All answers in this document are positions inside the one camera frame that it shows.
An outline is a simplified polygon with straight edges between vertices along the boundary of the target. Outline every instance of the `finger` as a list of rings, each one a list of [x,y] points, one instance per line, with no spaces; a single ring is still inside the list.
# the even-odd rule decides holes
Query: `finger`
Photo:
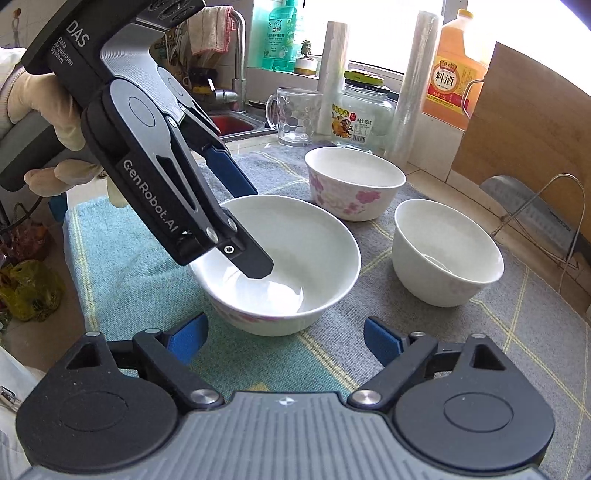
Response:
[[[83,185],[95,178],[103,167],[83,160],[69,158],[58,163],[56,178],[69,185]]]
[[[127,200],[125,200],[117,185],[111,180],[111,177],[107,177],[107,195],[111,204],[117,208],[123,208],[128,205]]]
[[[52,73],[24,72],[14,83],[8,97],[10,121],[18,123],[31,109],[39,111],[54,126],[57,138],[66,148],[76,151],[84,147],[78,105]]]
[[[30,170],[24,178],[31,191],[41,197],[54,197],[72,188],[72,185],[56,178],[52,167]]]

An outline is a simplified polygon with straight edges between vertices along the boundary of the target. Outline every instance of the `white bowl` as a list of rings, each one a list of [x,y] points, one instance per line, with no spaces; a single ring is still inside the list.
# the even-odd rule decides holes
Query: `white bowl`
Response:
[[[323,147],[306,154],[312,200],[343,220],[382,215],[406,176],[396,165],[352,148]]]
[[[496,282],[503,257],[466,215],[431,200],[402,202],[394,213],[392,264],[402,284],[436,307],[455,307]]]
[[[245,277],[214,249],[191,262],[191,270],[215,309],[249,333],[279,336],[312,325],[355,284],[361,267],[351,232],[311,203],[253,195],[223,203],[266,250],[273,272]]]

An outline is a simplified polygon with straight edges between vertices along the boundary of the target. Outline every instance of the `towel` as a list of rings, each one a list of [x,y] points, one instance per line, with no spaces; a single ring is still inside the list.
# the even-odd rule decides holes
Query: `towel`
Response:
[[[230,13],[234,7],[206,7],[189,18],[189,42],[191,53],[204,52],[227,53],[230,46],[230,34],[236,30]]]
[[[309,200],[304,155],[317,146],[271,146],[234,159],[260,193]],[[205,164],[199,168],[220,201],[231,198]],[[117,209],[106,198],[77,205],[66,216],[64,248],[86,328],[102,331],[108,340],[128,339],[149,327],[168,329],[205,312],[209,337],[190,366],[226,398],[233,390],[347,396],[382,368],[363,341],[369,315],[400,332],[421,330],[448,342],[483,332],[505,347],[554,411],[556,432],[544,473],[581,478],[591,446],[591,423],[580,407],[585,389],[586,408],[591,398],[584,386],[585,322],[505,249],[505,274],[467,304],[442,309],[414,297],[390,261],[394,210],[410,198],[424,196],[406,184],[376,221],[346,222],[361,250],[359,280],[314,325],[279,338],[251,335],[220,318],[189,268],[174,263],[130,207]]]

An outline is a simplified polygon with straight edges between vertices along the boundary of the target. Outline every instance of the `glass mug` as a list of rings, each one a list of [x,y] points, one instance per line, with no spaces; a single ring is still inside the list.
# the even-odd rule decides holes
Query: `glass mug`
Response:
[[[267,122],[279,142],[303,147],[316,133],[322,94],[301,88],[278,88],[267,100]]]

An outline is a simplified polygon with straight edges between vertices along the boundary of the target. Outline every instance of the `sink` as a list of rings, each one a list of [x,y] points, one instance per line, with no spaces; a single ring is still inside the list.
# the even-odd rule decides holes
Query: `sink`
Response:
[[[222,111],[211,112],[209,118],[220,130],[220,135],[233,135],[244,132],[264,130],[267,125],[262,119],[244,112]]]

